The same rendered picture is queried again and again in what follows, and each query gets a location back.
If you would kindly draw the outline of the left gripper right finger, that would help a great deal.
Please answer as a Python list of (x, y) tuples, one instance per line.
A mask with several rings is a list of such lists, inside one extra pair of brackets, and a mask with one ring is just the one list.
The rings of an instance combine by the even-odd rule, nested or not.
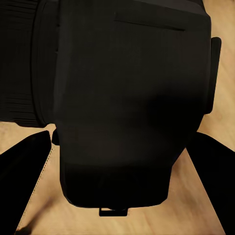
[(226, 235), (235, 235), (235, 152), (196, 132), (186, 146)]

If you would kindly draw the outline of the digital camera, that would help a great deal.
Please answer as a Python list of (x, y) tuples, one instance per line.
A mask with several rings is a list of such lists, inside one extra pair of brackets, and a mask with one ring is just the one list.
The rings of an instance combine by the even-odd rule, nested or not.
[(0, 121), (55, 124), (70, 204), (159, 205), (213, 109), (211, 30), (203, 0), (0, 0)]

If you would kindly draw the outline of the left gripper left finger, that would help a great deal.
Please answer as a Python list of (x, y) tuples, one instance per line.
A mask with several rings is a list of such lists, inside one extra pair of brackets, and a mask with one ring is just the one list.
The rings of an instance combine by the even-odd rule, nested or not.
[(48, 130), (0, 155), (0, 235), (14, 235), (51, 150)]

